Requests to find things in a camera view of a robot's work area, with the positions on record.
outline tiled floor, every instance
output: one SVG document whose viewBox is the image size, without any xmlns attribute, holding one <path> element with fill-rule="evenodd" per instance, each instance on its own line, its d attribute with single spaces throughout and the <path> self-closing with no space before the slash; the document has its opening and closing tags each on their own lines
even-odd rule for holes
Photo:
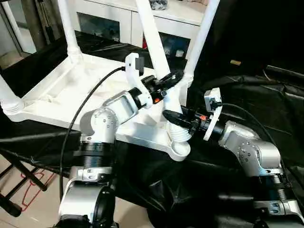
<svg viewBox="0 0 304 228">
<path fill-rule="evenodd" d="M 23 57 L 20 56 L 18 51 L 8 52 L 5 55 L 0 56 L 0 67 L 2 69 L 6 69 L 6 68 L 10 67 L 11 65 L 19 62 L 22 59 L 23 59 Z"/>
<path fill-rule="evenodd" d="M 8 166 L 9 163 L 0 156 L 0 172 Z M 15 218 L 0 208 L 1 228 L 48 228 L 56 224 L 59 207 L 58 176 L 42 170 L 36 173 L 42 182 L 48 181 L 48 190 L 39 191 L 37 186 L 27 181 L 11 198 L 24 211 L 21 216 Z M 0 192 L 6 195 L 21 179 L 20 172 L 14 168 L 0 180 Z M 119 198 L 116 198 L 114 219 L 120 228 L 153 228 L 144 208 Z"/>
</svg>

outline shelf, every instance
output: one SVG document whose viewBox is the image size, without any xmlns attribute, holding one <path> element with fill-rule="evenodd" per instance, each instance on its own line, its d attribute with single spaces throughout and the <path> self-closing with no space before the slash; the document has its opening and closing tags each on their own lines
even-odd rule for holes
<svg viewBox="0 0 304 228">
<path fill-rule="evenodd" d="M 83 0 L 91 1 L 104 5 L 122 8 L 137 12 L 135 0 Z M 199 26 L 203 18 L 206 6 L 197 2 L 186 2 L 169 0 L 167 10 L 153 10 L 153 14 L 160 18 L 176 20 L 192 25 Z"/>
</svg>

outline black fabric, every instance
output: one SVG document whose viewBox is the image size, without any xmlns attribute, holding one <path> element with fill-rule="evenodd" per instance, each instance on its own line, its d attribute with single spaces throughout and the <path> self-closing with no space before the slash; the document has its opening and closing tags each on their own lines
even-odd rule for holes
<svg viewBox="0 0 304 228">
<path fill-rule="evenodd" d="M 78 33 L 84 53 L 124 61 L 131 52 L 145 57 L 147 50 Z M 3 72 L 15 93 L 23 96 L 66 57 L 63 39 L 20 61 Z M 171 68 L 183 69 L 185 61 L 169 59 Z M 268 81 L 264 77 L 222 76 L 205 81 L 196 71 L 189 90 L 188 107 L 204 114 L 203 94 L 219 86 L 223 101 L 237 104 L 267 127 L 288 167 L 288 175 L 297 197 L 304 202 L 304 90 L 301 85 Z M 268 140 L 259 127 L 239 110 L 223 108 L 221 121 L 234 120 L 253 128 Z M 10 153 L 39 167 L 58 172 L 59 154 L 66 129 L 34 121 L 12 123 L 0 114 L 1 153 Z M 65 153 L 65 175 L 71 166 L 73 151 L 79 146 L 79 132 L 73 131 Z M 201 135 L 190 140 L 191 153 L 183 162 L 175 162 L 163 152 L 116 143 L 116 195 L 148 208 L 155 227 L 252 228 L 254 216 L 249 189 L 239 163 L 232 153 L 216 142 L 205 142 Z"/>
</svg>

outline black wire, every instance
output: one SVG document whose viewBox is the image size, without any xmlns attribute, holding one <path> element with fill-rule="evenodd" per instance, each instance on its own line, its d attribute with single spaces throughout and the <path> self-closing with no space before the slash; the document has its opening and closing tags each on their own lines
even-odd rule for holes
<svg viewBox="0 0 304 228">
<path fill-rule="evenodd" d="M 264 131 L 264 133 L 267 135 L 267 137 L 269 138 L 269 140 L 270 140 L 270 142 L 274 145 L 274 146 L 276 146 L 277 147 L 277 145 L 276 145 L 276 143 L 275 143 L 275 141 L 274 141 L 274 139 L 272 138 L 272 136 L 270 135 L 270 133 L 268 132 L 268 130 L 261 124 L 261 122 L 259 122 L 258 121 L 258 119 L 256 119 L 255 117 L 254 117 L 254 115 L 252 115 L 249 111 L 247 111 L 246 109 L 244 109 L 244 108 L 242 108 L 242 107 L 240 107 L 240 106 L 238 106 L 238 105 L 236 105 L 236 104 L 230 104 L 230 103 L 221 103 L 221 105 L 222 106 L 231 106 L 231 107 L 234 107 L 234 108 L 238 108 L 238 109 L 240 109 L 240 110 L 242 110 L 244 113 L 246 113 L 247 115 L 249 115 L 261 128 L 262 128 L 262 130 Z M 286 180 L 288 181 L 288 182 L 290 182 L 289 181 L 289 178 L 288 178 L 288 176 L 287 176 L 287 172 L 286 172 L 286 168 L 285 168 L 285 164 L 284 164 L 284 161 L 283 161 L 283 158 L 281 159 L 281 165 L 282 165 L 282 169 L 283 169 L 283 171 L 284 171 L 284 173 L 285 173 L 285 177 L 286 177 Z"/>
<path fill-rule="evenodd" d="M 70 126 L 68 127 L 67 129 L 67 132 L 66 132 L 66 136 L 65 136 L 65 139 L 62 143 L 62 148 L 61 148 L 61 154 L 60 154 L 60 171 L 59 171 L 59 175 L 60 175 L 60 178 L 59 178 L 59 192 L 60 192 L 60 201 L 62 200 L 62 197 L 63 197 L 63 176 L 62 176 L 62 171 L 63 171 L 63 154 L 64 154 L 64 151 L 65 151 L 65 147 L 66 147 L 66 143 L 67 143 L 67 138 L 72 130 L 72 127 L 75 123 L 75 120 L 76 118 L 78 117 L 80 111 L 82 110 L 82 108 L 85 106 L 85 104 L 87 103 L 87 101 L 90 99 L 90 97 L 92 96 L 92 94 L 95 92 L 95 90 L 109 77 L 111 76 L 112 74 L 114 74 L 115 72 L 117 71 L 120 71 L 120 70 L 124 70 L 125 68 L 122 66 L 120 68 L 117 68 L 113 71 L 111 71 L 109 74 L 107 74 L 103 79 L 100 80 L 100 82 L 98 82 L 98 84 L 92 89 L 92 91 L 88 94 L 88 96 L 85 98 L 85 100 L 83 101 L 83 103 L 80 105 L 79 109 L 77 110 Z"/>
</svg>

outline robotic arm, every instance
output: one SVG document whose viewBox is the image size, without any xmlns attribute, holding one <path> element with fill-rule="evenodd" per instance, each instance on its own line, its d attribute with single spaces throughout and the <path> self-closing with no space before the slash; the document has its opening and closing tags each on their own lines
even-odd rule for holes
<svg viewBox="0 0 304 228">
<path fill-rule="evenodd" d="M 125 65 L 128 82 L 134 86 L 106 100 L 100 108 L 80 120 L 80 148 L 74 153 L 75 165 L 59 208 L 58 228 L 118 227 L 113 221 L 115 208 L 114 141 L 119 125 L 150 108 L 166 96 L 182 74 L 170 73 L 161 80 L 143 75 L 143 59 L 132 53 Z"/>
<path fill-rule="evenodd" d="M 219 89 L 205 94 L 210 117 L 183 107 L 183 114 L 165 110 L 163 115 L 171 123 L 189 129 L 189 134 L 201 132 L 204 140 L 212 134 L 219 146 L 233 152 L 245 174 L 252 180 L 253 206 L 260 221 L 256 227 L 304 227 L 304 218 L 298 202 L 281 166 L 281 155 L 276 146 L 260 139 L 252 129 L 227 121 L 224 126 L 218 122 L 221 112 Z M 295 217 L 298 223 L 282 222 L 279 218 Z"/>
</svg>

